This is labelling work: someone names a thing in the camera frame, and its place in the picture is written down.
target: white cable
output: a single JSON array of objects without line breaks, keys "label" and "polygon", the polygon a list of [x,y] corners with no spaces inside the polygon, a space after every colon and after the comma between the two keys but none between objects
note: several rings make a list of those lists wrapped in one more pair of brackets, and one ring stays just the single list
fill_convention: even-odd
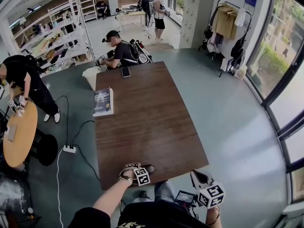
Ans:
[{"label": "white cable", "polygon": [[58,180],[58,173],[59,173],[59,165],[58,165],[58,161],[59,161],[59,157],[60,157],[60,154],[61,152],[63,151],[63,148],[61,149],[61,151],[59,152],[59,155],[58,155],[58,159],[57,159],[57,186],[58,186],[58,193],[57,193],[57,198],[58,198],[58,211],[59,211],[59,220],[60,220],[60,223],[61,223],[61,227],[63,228],[63,223],[61,221],[61,211],[60,211],[60,199],[59,199],[59,180]]}]

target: wooden table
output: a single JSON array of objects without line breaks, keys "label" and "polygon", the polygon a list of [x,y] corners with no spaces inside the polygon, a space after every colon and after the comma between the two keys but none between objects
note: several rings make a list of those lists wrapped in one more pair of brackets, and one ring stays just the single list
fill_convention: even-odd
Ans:
[{"label": "wooden table", "polygon": [[3,138],[4,158],[10,167],[19,168],[29,154],[36,133],[37,120],[37,108],[31,101],[28,101],[21,117],[10,117],[7,126],[17,126],[14,141],[8,140],[7,133]]},{"label": "wooden table", "polygon": [[186,106],[164,62],[97,74],[96,90],[110,86],[114,114],[95,119],[102,189],[117,182],[125,164],[156,167],[151,182],[164,181],[208,165]]},{"label": "wooden table", "polygon": [[122,30],[122,21],[121,21],[121,18],[126,18],[126,17],[131,17],[131,16],[140,16],[141,17],[141,24],[143,24],[143,20],[145,21],[145,12],[143,11],[137,11],[137,12],[131,12],[131,13],[128,13],[128,14],[118,14],[116,17],[119,21],[119,30],[120,30],[120,33],[122,34],[123,33],[123,30]]}]

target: smartphone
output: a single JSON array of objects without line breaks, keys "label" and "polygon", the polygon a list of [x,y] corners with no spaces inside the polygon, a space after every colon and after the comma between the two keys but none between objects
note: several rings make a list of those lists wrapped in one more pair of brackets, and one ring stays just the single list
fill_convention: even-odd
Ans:
[{"label": "smartphone", "polygon": [[130,71],[129,71],[128,66],[122,67],[122,75],[123,75],[123,78],[130,77]]}]

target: white cabinet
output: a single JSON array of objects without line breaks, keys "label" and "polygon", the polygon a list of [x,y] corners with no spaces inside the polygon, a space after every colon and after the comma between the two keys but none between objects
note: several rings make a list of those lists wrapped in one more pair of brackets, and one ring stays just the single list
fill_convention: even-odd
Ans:
[{"label": "white cabinet", "polygon": [[118,0],[109,0],[109,8],[111,15],[115,15],[116,9],[118,8]]},{"label": "white cabinet", "polygon": [[213,0],[185,0],[185,10],[180,34],[180,48],[201,46],[208,26]]}]

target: black shorts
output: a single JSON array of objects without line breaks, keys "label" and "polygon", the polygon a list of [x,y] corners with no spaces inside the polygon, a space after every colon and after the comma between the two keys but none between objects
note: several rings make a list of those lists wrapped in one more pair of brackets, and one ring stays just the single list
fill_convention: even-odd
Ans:
[{"label": "black shorts", "polygon": [[165,23],[163,22],[163,19],[155,19],[155,28],[157,29],[165,29]]}]

